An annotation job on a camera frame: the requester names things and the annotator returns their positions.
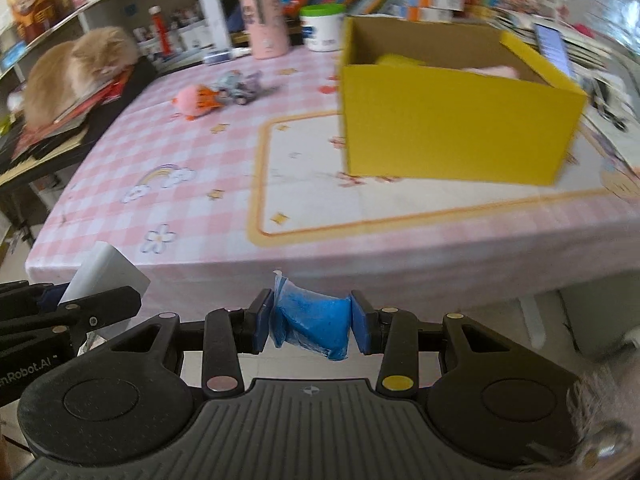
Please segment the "pink checkered tablecloth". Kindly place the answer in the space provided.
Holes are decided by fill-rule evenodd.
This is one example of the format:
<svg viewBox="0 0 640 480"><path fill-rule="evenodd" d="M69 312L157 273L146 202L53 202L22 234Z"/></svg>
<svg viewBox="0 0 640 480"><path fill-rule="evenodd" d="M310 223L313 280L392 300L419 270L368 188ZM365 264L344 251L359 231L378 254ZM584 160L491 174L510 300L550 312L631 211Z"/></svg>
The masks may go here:
<svg viewBox="0 0 640 480"><path fill-rule="evenodd" d="M271 88L192 120L172 97L222 66L158 78L66 186L26 261L69 281L96 242L150 279L143 312L241 307L282 272L300 287L429 315L634 269L639 191L578 139L552 188L360 178L343 164L336 58L243 58Z"/></svg>

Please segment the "white power adapter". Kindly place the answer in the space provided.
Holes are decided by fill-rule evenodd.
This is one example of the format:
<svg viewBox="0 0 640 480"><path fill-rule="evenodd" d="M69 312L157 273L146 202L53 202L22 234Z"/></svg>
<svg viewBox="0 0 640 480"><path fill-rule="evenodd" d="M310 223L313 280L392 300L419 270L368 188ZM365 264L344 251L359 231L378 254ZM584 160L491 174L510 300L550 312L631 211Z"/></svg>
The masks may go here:
<svg viewBox="0 0 640 480"><path fill-rule="evenodd" d="M107 242L96 242L68 283L60 304L124 286L143 297L150 283L150 279L118 249Z"/></svg>

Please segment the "yellow cardboard box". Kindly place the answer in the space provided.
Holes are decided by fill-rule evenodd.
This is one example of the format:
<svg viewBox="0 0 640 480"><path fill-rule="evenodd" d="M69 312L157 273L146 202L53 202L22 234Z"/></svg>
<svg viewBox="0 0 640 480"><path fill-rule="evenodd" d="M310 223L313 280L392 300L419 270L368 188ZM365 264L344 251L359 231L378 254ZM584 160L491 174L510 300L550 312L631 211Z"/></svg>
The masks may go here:
<svg viewBox="0 0 640 480"><path fill-rule="evenodd" d="M424 66L375 64L385 53ZM520 78L465 73L506 65ZM588 96L512 32L346 18L340 73L349 172L552 185Z"/></svg>

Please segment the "pink plush chick toy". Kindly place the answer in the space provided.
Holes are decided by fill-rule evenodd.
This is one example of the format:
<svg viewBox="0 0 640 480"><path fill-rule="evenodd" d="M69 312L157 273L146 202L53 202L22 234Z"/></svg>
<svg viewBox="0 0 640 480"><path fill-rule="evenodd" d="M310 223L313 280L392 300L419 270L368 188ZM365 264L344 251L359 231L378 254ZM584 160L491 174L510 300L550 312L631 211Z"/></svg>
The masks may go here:
<svg viewBox="0 0 640 480"><path fill-rule="evenodd" d="M182 88L171 100L171 104L186 120L194 120L222 107L218 92L204 84L191 84Z"/></svg>

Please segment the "yellow tape roll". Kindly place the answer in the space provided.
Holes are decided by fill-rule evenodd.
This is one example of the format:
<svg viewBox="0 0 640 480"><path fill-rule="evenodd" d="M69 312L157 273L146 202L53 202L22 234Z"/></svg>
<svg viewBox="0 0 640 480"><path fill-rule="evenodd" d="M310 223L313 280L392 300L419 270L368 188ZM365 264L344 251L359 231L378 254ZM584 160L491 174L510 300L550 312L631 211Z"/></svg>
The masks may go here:
<svg viewBox="0 0 640 480"><path fill-rule="evenodd" d="M415 58L408 58L408 56L395 53L385 53L379 56L376 59L375 64L379 66L390 67L420 67L425 65L423 61L416 60Z"/></svg>

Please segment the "orange white medicine boxes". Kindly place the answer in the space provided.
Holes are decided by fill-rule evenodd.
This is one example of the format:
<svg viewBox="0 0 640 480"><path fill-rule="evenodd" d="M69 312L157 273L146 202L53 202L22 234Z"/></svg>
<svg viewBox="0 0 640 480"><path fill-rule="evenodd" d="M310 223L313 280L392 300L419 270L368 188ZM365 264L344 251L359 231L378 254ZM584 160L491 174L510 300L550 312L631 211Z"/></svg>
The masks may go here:
<svg viewBox="0 0 640 480"><path fill-rule="evenodd" d="M465 0L399 0L390 6L390 15L409 22L450 23L464 5Z"/></svg>

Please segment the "pink humidifier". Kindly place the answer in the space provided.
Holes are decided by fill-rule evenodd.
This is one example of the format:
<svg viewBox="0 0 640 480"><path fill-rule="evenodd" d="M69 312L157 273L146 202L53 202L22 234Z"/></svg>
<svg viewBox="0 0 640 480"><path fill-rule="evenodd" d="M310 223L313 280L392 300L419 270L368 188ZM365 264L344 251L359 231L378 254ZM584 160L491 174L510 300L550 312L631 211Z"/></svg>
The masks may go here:
<svg viewBox="0 0 640 480"><path fill-rule="evenodd" d="M288 54L291 44L281 0L240 0L240 7L253 58Z"/></svg>

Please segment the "grey toy car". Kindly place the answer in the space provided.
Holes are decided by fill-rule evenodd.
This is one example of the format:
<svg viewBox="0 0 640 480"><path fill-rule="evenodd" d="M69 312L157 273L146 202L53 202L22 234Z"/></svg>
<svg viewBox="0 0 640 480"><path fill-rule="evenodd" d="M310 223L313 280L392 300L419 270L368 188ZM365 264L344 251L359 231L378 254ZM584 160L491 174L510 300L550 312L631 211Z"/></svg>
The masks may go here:
<svg viewBox="0 0 640 480"><path fill-rule="evenodd" d="M240 70L230 70L214 83L215 100L222 105L247 105L265 93L262 85L262 71L244 74Z"/></svg>

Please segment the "black piano keyboard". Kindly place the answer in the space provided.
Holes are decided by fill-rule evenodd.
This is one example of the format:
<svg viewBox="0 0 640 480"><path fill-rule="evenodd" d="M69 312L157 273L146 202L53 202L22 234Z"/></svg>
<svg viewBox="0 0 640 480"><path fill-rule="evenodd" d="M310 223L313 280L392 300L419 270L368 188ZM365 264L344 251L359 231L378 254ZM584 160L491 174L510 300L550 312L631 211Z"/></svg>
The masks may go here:
<svg viewBox="0 0 640 480"><path fill-rule="evenodd" d="M57 124L34 131L17 122L1 141L1 191L13 191L81 162L156 76L152 63L140 58Z"/></svg>

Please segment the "blue spray bottle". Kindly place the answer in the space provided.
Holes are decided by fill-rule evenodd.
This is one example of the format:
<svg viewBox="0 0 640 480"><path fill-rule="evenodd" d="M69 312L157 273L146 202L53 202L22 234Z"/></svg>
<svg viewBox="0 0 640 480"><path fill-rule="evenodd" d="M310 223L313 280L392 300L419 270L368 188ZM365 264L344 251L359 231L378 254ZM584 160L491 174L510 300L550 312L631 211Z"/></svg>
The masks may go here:
<svg viewBox="0 0 640 480"><path fill-rule="evenodd" d="M203 63L206 65L217 65L234 61L237 58L245 58L252 54L249 47L236 47L229 50L207 51L203 54Z"/></svg>

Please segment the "red papers stack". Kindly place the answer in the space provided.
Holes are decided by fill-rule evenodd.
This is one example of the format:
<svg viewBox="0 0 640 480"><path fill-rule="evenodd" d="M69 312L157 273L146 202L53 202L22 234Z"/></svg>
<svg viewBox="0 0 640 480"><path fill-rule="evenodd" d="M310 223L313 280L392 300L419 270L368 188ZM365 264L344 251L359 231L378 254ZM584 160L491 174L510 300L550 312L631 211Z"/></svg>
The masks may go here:
<svg viewBox="0 0 640 480"><path fill-rule="evenodd" d="M18 159L41 141L78 128L85 122L88 114L95 107L118 100L122 92L124 92L125 86L133 71L134 68L132 66L127 67L126 70L123 70L111 81L107 81L107 83L96 90L96 92L76 101L67 110L64 110L52 124L37 130L25 127L17 137L11 160Z"/></svg>

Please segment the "red tassel ornament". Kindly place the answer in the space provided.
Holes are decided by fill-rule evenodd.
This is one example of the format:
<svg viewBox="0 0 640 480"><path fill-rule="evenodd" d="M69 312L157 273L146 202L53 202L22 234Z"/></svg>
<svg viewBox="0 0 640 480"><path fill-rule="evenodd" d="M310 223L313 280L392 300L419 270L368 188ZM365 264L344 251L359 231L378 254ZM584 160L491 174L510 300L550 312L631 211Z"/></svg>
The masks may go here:
<svg viewBox="0 0 640 480"><path fill-rule="evenodd" d="M151 15L152 23L157 32L158 40L160 40L160 50L162 51L162 55L172 55L171 44L168 39L168 31L163 19L162 9L160 6L151 6L149 8L149 14Z"/></svg>

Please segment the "smartphone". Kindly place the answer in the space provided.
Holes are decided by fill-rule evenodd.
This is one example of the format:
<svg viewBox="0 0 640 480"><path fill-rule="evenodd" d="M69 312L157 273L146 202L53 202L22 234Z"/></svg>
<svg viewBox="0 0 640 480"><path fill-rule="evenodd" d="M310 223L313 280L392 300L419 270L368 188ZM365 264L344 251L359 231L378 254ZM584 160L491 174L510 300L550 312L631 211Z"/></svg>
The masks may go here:
<svg viewBox="0 0 640 480"><path fill-rule="evenodd" d="M565 76L574 78L572 63L561 33L555 28L541 24L534 25L534 33L539 53Z"/></svg>

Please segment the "pink plush in box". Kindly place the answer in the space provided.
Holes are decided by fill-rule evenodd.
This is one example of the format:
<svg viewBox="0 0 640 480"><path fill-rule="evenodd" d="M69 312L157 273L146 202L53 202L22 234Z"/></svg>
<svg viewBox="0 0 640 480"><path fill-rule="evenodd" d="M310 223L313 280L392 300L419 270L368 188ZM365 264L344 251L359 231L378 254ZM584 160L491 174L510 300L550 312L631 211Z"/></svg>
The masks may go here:
<svg viewBox="0 0 640 480"><path fill-rule="evenodd" d="M498 65L498 66L490 66L490 67L468 67L464 68L463 71L465 73L489 76L489 77L501 77L508 79L518 79L520 75L518 74L518 70L511 66L506 65Z"/></svg>

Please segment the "blue packet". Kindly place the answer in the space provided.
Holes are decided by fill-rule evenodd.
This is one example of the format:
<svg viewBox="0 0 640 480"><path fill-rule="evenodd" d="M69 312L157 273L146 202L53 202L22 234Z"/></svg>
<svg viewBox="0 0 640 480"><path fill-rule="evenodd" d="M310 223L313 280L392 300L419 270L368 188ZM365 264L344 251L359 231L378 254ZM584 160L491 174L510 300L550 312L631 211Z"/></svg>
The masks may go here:
<svg viewBox="0 0 640 480"><path fill-rule="evenodd" d="M349 297L336 298L298 287L281 271L274 272L273 292L269 323L277 348L287 342L331 361L346 359L352 324Z"/></svg>

